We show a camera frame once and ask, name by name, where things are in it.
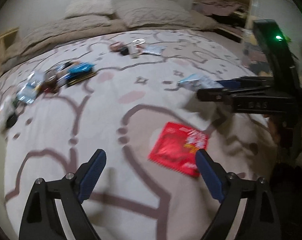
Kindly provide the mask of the white sachet near box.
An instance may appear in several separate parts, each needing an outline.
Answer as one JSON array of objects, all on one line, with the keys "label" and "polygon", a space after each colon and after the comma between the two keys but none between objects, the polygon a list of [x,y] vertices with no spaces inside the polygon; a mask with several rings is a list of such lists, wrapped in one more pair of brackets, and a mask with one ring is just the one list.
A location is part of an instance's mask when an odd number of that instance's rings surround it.
[{"label": "white sachet near box", "polygon": [[155,45],[147,45],[145,48],[142,49],[142,54],[148,54],[148,55],[156,55],[161,56],[164,50],[166,49],[166,46],[155,46]]}]

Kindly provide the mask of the beige left pillow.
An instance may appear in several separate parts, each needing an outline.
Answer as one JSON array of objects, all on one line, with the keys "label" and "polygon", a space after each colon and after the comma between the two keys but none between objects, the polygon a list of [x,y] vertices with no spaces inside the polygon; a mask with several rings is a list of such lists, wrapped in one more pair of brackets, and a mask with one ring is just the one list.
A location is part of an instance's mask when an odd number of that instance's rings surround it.
[{"label": "beige left pillow", "polygon": [[70,0],[65,18],[87,15],[109,16],[114,11],[112,0]]}]

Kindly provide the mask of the white blue medicine sachet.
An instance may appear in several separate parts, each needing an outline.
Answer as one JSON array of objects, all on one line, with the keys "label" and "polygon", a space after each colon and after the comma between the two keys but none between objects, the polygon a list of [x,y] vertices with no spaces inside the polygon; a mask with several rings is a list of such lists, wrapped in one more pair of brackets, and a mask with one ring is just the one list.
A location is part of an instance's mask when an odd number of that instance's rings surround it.
[{"label": "white blue medicine sachet", "polygon": [[218,81],[211,79],[209,76],[201,74],[192,74],[177,82],[177,86],[185,88],[193,92],[199,89],[223,88],[223,85]]}]

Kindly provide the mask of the cartoon pattern bed sheet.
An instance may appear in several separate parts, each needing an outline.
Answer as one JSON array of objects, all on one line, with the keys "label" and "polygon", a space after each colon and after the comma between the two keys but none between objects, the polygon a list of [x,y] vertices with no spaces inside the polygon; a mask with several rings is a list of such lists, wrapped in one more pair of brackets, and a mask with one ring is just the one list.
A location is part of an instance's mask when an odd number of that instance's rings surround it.
[{"label": "cartoon pattern bed sheet", "polygon": [[[139,57],[109,45],[131,43]],[[142,54],[166,46],[161,56]],[[269,177],[276,147],[260,115],[232,114],[197,101],[177,82],[191,74],[214,80],[248,76],[242,45],[215,33],[143,30],[82,40],[48,51],[0,78],[0,105],[31,72],[70,60],[91,62],[97,75],[56,95],[43,94],[18,111],[0,133],[0,226],[17,239],[24,206],[37,178],[59,180],[101,148],[107,165],[83,204],[102,239],[200,239],[219,203],[200,178],[150,161],[167,122],[209,137],[207,151],[228,172],[255,180]]]}]

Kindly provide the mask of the pink small case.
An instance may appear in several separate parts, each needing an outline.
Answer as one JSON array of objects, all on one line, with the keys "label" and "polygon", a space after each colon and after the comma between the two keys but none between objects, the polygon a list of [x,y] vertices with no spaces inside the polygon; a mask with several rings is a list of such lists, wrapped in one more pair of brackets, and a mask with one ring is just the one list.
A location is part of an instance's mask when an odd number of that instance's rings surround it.
[{"label": "pink small case", "polygon": [[123,47],[122,42],[115,42],[115,43],[109,45],[109,50],[113,51],[113,52],[118,52],[121,50],[122,47]]}]

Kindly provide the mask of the wall alcove shelf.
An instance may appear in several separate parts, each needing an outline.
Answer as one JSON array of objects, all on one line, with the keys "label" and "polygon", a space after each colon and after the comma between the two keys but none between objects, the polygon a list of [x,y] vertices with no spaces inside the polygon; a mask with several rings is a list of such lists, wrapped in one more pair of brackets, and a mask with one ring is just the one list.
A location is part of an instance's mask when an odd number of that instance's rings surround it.
[{"label": "wall alcove shelf", "polygon": [[216,22],[214,31],[241,43],[248,27],[252,0],[193,0],[192,10]]}]

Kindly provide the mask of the black flat packet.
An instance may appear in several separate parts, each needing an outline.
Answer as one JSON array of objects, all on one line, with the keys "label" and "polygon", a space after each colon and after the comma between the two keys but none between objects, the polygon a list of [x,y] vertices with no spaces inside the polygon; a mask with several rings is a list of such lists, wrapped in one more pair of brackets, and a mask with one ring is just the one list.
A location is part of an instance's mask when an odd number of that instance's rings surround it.
[{"label": "black flat packet", "polygon": [[67,87],[73,86],[77,83],[80,83],[84,80],[87,80],[89,78],[92,78],[96,76],[96,72],[90,71],[90,72],[85,72],[85,73],[78,73],[78,74],[67,74],[65,81]]}]

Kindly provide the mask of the small black round cap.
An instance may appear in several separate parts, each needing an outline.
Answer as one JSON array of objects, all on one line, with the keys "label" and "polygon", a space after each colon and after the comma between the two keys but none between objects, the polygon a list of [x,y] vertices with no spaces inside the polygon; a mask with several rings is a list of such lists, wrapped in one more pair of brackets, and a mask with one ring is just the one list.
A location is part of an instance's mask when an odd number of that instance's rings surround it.
[{"label": "small black round cap", "polygon": [[12,128],[18,120],[18,115],[16,113],[11,114],[6,120],[6,129]]}]

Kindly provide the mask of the white rectangular box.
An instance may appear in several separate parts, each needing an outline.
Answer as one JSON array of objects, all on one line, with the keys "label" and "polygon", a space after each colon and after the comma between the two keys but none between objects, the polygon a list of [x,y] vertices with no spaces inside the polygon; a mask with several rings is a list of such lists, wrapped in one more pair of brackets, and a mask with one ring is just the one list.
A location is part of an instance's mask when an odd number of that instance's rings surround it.
[{"label": "white rectangular box", "polygon": [[129,55],[132,59],[136,59],[139,57],[140,51],[135,44],[133,43],[129,44],[128,49],[129,49]]}]

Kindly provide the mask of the small black cube box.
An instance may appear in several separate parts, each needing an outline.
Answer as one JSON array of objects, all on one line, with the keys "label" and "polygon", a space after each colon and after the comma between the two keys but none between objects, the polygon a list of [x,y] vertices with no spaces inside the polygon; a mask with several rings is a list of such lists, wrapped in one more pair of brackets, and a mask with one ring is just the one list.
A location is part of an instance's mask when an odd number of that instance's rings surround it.
[{"label": "small black cube box", "polygon": [[126,55],[129,55],[130,52],[129,52],[129,48],[127,46],[123,46],[119,49],[119,52],[122,56],[126,56]]}]

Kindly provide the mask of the beige right pillow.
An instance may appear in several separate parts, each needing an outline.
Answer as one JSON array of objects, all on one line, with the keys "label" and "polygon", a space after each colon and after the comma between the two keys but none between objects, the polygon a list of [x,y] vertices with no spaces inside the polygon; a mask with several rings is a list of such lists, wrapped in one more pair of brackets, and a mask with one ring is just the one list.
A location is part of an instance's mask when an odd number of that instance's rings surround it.
[{"label": "beige right pillow", "polygon": [[129,0],[115,4],[116,15],[128,28],[179,26],[196,28],[190,12],[169,0]]}]

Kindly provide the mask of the blue foil packet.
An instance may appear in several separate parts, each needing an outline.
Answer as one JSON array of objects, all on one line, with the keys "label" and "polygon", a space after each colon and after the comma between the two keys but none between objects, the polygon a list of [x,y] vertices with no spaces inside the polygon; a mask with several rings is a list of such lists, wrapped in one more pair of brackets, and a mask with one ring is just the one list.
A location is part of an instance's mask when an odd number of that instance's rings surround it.
[{"label": "blue foil packet", "polygon": [[71,66],[68,70],[70,75],[80,75],[89,73],[94,70],[95,65],[89,62],[83,62],[74,66]]}]

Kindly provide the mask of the beige pillow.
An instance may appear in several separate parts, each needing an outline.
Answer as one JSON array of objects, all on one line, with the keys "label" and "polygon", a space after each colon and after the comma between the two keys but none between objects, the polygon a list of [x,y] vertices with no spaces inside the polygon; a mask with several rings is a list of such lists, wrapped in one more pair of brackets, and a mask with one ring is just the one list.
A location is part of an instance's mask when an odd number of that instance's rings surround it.
[{"label": "beige pillow", "polygon": [[116,15],[128,28],[179,26],[196,28],[190,12],[169,0],[129,0],[115,4]]},{"label": "beige pillow", "polygon": [[87,15],[109,16],[114,11],[112,0],[70,0],[65,18]]}]

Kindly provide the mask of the red disposable glove packet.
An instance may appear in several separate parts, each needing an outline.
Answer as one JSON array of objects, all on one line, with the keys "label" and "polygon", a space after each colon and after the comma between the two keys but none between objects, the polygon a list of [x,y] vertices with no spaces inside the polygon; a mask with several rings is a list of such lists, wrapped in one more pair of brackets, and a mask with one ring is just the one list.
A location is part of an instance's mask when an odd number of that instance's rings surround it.
[{"label": "red disposable glove packet", "polygon": [[205,150],[207,145],[207,134],[183,124],[167,122],[148,159],[165,168],[197,178],[200,172],[195,163],[195,154],[198,150]]}]

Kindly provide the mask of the folded beige blanket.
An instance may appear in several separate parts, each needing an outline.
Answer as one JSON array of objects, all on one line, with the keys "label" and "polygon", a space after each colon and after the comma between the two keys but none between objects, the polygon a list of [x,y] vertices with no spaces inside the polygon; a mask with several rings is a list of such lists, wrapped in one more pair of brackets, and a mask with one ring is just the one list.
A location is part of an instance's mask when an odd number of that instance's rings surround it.
[{"label": "folded beige blanket", "polygon": [[1,70],[7,72],[58,44],[123,31],[127,31],[127,27],[122,20],[111,20],[98,15],[85,15],[47,23],[33,29],[6,49]]}]

